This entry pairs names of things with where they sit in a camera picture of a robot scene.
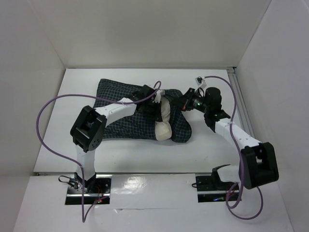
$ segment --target robotic arm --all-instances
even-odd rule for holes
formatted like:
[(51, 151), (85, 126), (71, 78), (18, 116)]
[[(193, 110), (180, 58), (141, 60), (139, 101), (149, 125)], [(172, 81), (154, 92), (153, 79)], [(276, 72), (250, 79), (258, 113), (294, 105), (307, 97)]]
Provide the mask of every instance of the robotic arm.
[[(92, 188), (96, 179), (94, 167), (95, 151), (101, 144), (105, 128), (111, 123), (131, 116), (135, 112), (143, 112), (154, 121), (162, 121), (161, 96), (163, 90), (159, 90), (154, 97), (138, 103), (140, 100), (154, 93), (154, 89), (144, 85), (139, 91), (122, 98), (119, 102), (107, 106), (92, 108), (85, 106), (77, 117), (70, 134), (76, 145), (77, 161), (84, 168), (85, 190)], [(75, 179), (82, 182), (81, 168), (77, 166)]]
[[(200, 86), (205, 86), (201, 79), (198, 80), (197, 78), (197, 82)], [(230, 124), (232, 123), (233, 134), (239, 144), (244, 161), (245, 188), (252, 189), (277, 181), (279, 173), (274, 147), (270, 143), (262, 143), (254, 139), (231, 122), (231, 117), (222, 110), (221, 101), (220, 90), (215, 87), (207, 88), (204, 96), (199, 94), (199, 89), (195, 91), (195, 89), (189, 88), (183, 96), (175, 99), (172, 104), (178, 106), (182, 111), (197, 109), (203, 112), (207, 126), (214, 133), (224, 137), (232, 146), (235, 146), (230, 133)], [(223, 165), (214, 168), (213, 172), (218, 173), (226, 167), (227, 165)]]

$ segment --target white wall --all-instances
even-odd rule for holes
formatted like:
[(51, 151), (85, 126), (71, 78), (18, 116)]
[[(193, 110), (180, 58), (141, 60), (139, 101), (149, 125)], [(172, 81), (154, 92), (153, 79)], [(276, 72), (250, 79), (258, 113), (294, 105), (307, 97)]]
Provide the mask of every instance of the white wall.
[(57, 94), (65, 69), (27, 1), (0, 2), (0, 32), (0, 225), (8, 232), (40, 148), (36, 115)]
[(29, 0), (67, 67), (226, 67), (270, 0)]
[(237, 68), (254, 133), (270, 141), (295, 232), (308, 231), (309, 0), (273, 0)]

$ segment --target white table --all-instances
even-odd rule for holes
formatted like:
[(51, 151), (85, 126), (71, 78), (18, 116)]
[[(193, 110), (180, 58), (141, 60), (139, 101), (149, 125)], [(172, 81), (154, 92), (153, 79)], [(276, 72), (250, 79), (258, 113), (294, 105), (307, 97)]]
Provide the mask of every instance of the white table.
[[(198, 76), (217, 75), (228, 80), (226, 70), (185, 69), (67, 69), (59, 95), (79, 93), (95, 95), (101, 78), (136, 85), (153, 86), (162, 81), (162, 89), (176, 88), (185, 93), (189, 87), (196, 88)], [(228, 85), (222, 80), (207, 79), (209, 87), (221, 90), (223, 109), (231, 114), (233, 97)], [(94, 99), (68, 97), (56, 101), (44, 141), (54, 150), (76, 158), (75, 145), (70, 129), (81, 109), (93, 106)], [(186, 144), (171, 140), (103, 141), (96, 150), (95, 168), (101, 173), (202, 173), (211, 172), (222, 164), (237, 164), (235, 149), (205, 124), (201, 112), (184, 113), (192, 127), (192, 137)], [(236, 114), (235, 123), (240, 125)], [(59, 158), (41, 147), (34, 168), (39, 173), (67, 173), (75, 171), (75, 164)]]
[[(262, 214), (254, 220), (242, 221), (228, 212), (224, 202), (198, 203), (197, 191), (191, 187), (194, 174), (137, 176), (148, 183), (144, 188), (134, 181), (124, 182), (124, 177), (113, 176), (111, 204), (95, 206), (86, 223), (82, 223), (81, 206), (64, 205), (66, 184), (59, 183), (57, 176), (33, 176), (14, 232), (293, 231), (277, 183), (261, 187)], [(242, 200), (235, 213), (248, 217), (258, 211), (256, 189), (245, 191)]]

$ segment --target black plaid cloth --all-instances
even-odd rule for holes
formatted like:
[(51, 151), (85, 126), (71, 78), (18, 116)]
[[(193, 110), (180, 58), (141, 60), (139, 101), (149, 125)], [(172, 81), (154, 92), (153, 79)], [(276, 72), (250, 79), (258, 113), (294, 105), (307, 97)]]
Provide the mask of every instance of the black plaid cloth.
[[(113, 101), (119, 101), (132, 92), (139, 90), (141, 86), (124, 84), (108, 79), (101, 79), (98, 84), (97, 97)], [(165, 97), (171, 102), (174, 98), (182, 96), (177, 89), (165, 90)], [(94, 108), (108, 105), (108, 102), (96, 100)], [(172, 141), (186, 143), (192, 134), (190, 124), (184, 118), (181, 110), (170, 105), (170, 126), (172, 128)], [(124, 117), (105, 128), (105, 139), (152, 139), (155, 138), (155, 122), (150, 120), (143, 113), (135, 113), (132, 116)]]

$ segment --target checkered fabric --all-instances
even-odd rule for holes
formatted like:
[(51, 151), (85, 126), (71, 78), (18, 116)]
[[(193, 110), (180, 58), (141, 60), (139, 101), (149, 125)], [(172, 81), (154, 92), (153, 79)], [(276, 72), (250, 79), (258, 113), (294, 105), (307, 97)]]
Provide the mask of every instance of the checkered fabric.
[[(123, 97), (139, 90), (141, 86), (124, 84), (108, 79), (101, 79), (97, 89), (97, 97), (113, 101), (119, 101)], [(171, 102), (174, 98), (182, 96), (177, 89), (165, 90), (165, 97)], [(96, 100), (95, 107), (108, 105), (108, 102)], [(172, 141), (186, 143), (192, 134), (190, 124), (184, 118), (181, 110), (170, 105), (170, 126), (172, 128)], [(132, 116), (124, 117), (105, 128), (105, 139), (152, 139), (155, 138), (155, 122), (143, 113), (135, 113)]]

